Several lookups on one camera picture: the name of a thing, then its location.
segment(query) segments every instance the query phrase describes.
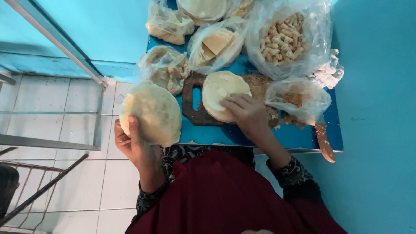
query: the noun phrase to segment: blue table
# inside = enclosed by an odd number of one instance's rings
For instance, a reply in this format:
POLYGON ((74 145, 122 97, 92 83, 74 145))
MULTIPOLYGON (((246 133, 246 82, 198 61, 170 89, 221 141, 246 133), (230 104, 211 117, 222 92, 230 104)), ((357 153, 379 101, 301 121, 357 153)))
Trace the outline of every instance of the blue table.
MULTIPOLYGON (((176 4, 168 1, 168 5, 172 9, 177 9, 176 4)), ((179 52, 187 51, 188 41, 191 35, 185 37, 184 45, 173 45, 153 36, 149 36, 147 50, 156 45, 170 45, 179 52)), ((257 69, 252 65, 247 57, 241 53, 236 61, 230 66, 221 70, 229 70, 234 74, 258 74, 257 69)), ((342 144, 341 128, 339 126, 337 100, 335 98, 335 90, 326 91, 331 95, 332 103, 325 111, 325 121, 327 123, 327 137, 335 152, 342 152, 344 146, 342 144)), ((176 97, 179 106, 182 108, 182 96, 176 97)), ((193 90, 193 105, 194 108, 201 100, 201 91, 197 88, 193 90)), ((299 129, 294 125, 280 125, 280 129, 272 130, 277 140, 287 149, 292 149, 293 152, 316 152, 319 151, 318 140, 313 126, 305 126, 304 129, 299 129)), ((241 145, 254 146, 244 134, 240 131, 237 125, 227 126, 194 126, 186 117, 182 116, 181 138, 179 143, 184 144, 216 144, 216 145, 241 145)))

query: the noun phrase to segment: black patterned fabric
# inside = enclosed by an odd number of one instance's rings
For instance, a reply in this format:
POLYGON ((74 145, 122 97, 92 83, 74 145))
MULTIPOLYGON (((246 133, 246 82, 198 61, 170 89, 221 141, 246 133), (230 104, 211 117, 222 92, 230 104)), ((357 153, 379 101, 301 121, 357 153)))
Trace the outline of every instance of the black patterned fabric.
POLYGON ((301 184, 308 179, 313 179, 313 176, 294 157, 292 157, 292 160, 287 166, 279 169, 272 166, 270 159, 267 160, 266 165, 272 171, 282 189, 291 185, 301 184))
MULTIPOLYGON (((197 155, 203 154, 207 150, 221 150, 224 151, 237 159, 243 162, 248 167, 255 169, 254 163, 254 154, 252 148, 249 147, 224 147, 224 146, 195 146, 195 145, 173 145, 168 148, 162 149, 162 168, 166 175, 166 182, 158 188, 156 191, 152 193, 145 193, 141 190, 141 186, 139 183, 139 197, 137 199, 136 209, 137 215, 133 218, 132 221, 140 218, 143 214, 145 214, 148 210, 150 210, 160 198, 163 196, 164 192, 169 188, 169 185, 175 180, 175 176, 173 175, 173 163, 179 161, 183 164, 186 164, 190 159, 194 158, 197 155)), ((312 180, 313 177, 301 163, 296 159, 292 158, 290 163, 281 169, 275 169, 271 166, 269 160, 266 162, 269 169, 272 171, 274 176, 279 182, 279 185, 285 189, 295 188, 295 185, 301 185, 303 182, 307 180, 312 180)))

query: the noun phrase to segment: maroon headscarf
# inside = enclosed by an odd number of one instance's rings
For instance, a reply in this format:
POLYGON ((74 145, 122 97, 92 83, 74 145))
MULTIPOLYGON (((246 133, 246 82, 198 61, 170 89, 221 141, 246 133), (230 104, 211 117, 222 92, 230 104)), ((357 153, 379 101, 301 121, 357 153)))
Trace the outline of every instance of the maroon headscarf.
POLYGON ((345 233, 326 207, 283 200, 262 175, 236 158, 208 151, 173 164, 175 181, 127 234, 345 233))

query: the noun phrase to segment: wooden cutting board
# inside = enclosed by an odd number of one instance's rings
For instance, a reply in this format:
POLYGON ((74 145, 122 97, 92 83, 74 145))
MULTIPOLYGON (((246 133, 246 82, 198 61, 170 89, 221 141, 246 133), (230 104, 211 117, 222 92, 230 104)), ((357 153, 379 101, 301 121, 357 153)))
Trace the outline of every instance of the wooden cutting board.
MULTIPOLYGON (((241 76, 250 87, 251 94, 253 98, 261 100, 264 102, 268 84, 273 80, 264 75, 246 75, 246 74, 237 74, 241 76)), ((206 75, 192 72, 191 75, 185 79, 182 89, 182 114, 188 118, 193 125, 196 126, 220 126, 225 124, 235 124, 235 123, 225 123, 214 119, 210 116, 205 110, 205 107, 202 104, 202 101, 198 105, 198 110, 194 110, 192 107, 192 90, 197 87, 202 90, 206 75)), ((269 119, 269 126, 275 127, 279 125, 279 111, 273 107, 266 106, 267 114, 269 119)))

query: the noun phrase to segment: cutting board handle hole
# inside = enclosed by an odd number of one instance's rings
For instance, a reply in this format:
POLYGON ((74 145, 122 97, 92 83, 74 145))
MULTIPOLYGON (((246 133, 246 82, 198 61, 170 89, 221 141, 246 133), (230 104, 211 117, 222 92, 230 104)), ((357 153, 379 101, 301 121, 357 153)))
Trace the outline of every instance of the cutting board handle hole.
POLYGON ((202 100, 201 86, 195 84, 192 87, 192 108, 198 111, 198 103, 202 100))

